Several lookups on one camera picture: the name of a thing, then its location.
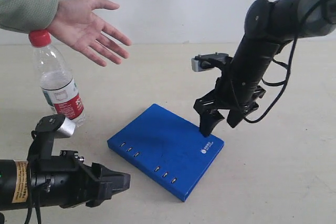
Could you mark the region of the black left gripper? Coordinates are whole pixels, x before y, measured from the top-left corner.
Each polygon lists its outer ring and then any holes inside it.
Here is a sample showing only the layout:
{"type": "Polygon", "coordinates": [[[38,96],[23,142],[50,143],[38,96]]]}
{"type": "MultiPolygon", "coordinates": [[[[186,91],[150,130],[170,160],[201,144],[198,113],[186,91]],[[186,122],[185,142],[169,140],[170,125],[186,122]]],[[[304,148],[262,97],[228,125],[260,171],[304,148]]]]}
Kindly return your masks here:
{"type": "Polygon", "coordinates": [[[55,133],[37,133],[34,129],[31,136],[27,186],[34,207],[93,208],[130,188],[130,174],[98,163],[85,165],[76,151],[53,155],[55,133]]]}

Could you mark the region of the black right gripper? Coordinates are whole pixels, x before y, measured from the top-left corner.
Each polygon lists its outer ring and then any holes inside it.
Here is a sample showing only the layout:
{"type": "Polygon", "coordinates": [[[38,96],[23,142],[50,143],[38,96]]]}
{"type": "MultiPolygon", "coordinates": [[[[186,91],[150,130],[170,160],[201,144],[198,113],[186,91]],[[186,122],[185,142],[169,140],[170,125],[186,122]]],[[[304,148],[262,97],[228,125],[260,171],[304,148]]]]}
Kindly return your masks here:
{"type": "Polygon", "coordinates": [[[199,131],[204,137],[209,137],[224,119],[220,110],[229,111],[226,122],[231,128],[235,128],[244,117],[259,108],[256,100],[261,99],[266,90],[259,84],[236,81],[232,68],[233,58],[226,53],[197,56],[207,56],[212,66],[220,70],[213,90],[196,99],[193,105],[200,116],[199,131]]]}

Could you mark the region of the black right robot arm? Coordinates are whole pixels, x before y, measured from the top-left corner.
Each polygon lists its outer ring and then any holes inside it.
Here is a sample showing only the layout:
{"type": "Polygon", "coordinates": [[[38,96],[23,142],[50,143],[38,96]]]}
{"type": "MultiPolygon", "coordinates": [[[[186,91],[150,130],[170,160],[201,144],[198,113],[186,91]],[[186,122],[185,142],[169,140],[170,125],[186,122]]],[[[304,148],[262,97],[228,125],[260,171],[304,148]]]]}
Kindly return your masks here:
{"type": "Polygon", "coordinates": [[[256,0],[245,17],[244,36],[233,57],[225,53],[197,55],[195,72],[218,68],[221,76],[212,91],[194,103],[199,131],[209,136],[224,117],[230,127],[247,120],[265,94],[260,86],[275,55],[300,38],[322,37],[335,30],[335,0],[256,0]]]}

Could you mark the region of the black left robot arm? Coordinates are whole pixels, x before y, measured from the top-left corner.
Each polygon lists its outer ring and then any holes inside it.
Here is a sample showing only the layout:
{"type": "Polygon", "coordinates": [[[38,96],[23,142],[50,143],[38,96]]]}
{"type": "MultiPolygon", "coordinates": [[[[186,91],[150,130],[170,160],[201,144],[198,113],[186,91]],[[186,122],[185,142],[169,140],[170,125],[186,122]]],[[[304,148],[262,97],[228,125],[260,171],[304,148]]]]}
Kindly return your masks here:
{"type": "Polygon", "coordinates": [[[54,140],[69,138],[76,125],[62,114],[45,116],[31,132],[23,161],[1,160],[1,210],[29,207],[100,206],[129,189],[131,176],[99,163],[84,164],[77,151],[53,155],[54,140]]]}

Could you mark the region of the green knit sleeve forearm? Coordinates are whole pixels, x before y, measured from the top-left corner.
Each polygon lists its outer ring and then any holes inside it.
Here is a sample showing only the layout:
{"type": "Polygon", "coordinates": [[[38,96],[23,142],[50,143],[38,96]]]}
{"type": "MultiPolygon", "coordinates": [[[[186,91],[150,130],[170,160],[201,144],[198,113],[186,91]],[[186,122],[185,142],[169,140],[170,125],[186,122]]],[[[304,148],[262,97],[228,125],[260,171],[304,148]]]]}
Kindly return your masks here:
{"type": "Polygon", "coordinates": [[[1,0],[1,29],[27,34],[47,28],[59,0],[1,0]]]}

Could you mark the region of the person's open bare hand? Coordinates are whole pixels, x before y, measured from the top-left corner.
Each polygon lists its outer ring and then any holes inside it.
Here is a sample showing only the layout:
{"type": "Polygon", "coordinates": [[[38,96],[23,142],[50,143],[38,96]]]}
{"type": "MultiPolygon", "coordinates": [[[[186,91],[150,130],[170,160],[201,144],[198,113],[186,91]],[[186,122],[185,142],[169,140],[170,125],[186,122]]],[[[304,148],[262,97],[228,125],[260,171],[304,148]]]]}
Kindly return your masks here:
{"type": "Polygon", "coordinates": [[[120,5],[110,0],[60,0],[48,32],[71,49],[99,66],[108,59],[119,65],[129,53],[117,44],[132,45],[130,38],[99,17],[96,9],[117,10],[120,5]]]}

